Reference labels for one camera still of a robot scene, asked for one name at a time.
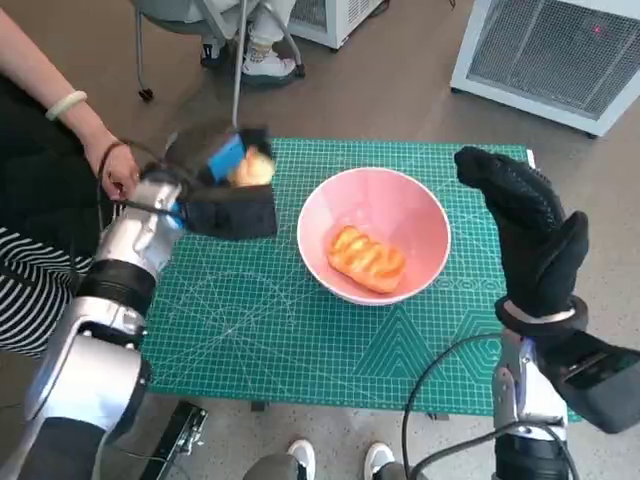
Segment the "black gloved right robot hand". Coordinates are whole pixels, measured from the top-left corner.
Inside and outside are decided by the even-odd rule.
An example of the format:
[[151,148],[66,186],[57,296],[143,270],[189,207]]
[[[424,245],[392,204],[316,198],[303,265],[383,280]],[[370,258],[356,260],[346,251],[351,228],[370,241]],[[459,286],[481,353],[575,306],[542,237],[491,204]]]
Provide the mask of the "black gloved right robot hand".
[[589,248],[587,215],[566,215],[551,182],[525,162],[471,146],[454,161],[458,180],[483,194],[496,223],[506,300],[536,319],[570,311]]

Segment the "person's hand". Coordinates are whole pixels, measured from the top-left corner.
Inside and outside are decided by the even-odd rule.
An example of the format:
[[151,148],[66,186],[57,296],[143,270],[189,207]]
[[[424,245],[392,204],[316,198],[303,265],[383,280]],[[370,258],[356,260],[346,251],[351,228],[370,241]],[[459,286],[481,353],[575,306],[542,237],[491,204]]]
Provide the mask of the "person's hand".
[[[131,149],[112,135],[96,136],[83,141],[84,152],[93,172],[110,199],[124,199],[135,189],[139,180],[139,167]],[[99,166],[108,148],[113,146],[104,166]]]

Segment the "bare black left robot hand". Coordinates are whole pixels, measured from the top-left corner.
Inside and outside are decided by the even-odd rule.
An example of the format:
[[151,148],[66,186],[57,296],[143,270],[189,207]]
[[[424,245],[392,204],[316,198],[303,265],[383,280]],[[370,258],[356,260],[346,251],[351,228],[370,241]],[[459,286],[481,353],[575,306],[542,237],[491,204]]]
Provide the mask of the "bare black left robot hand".
[[272,146],[263,127],[239,129],[220,147],[208,148],[204,157],[204,166],[198,170],[196,179],[205,186],[268,185],[275,175]]

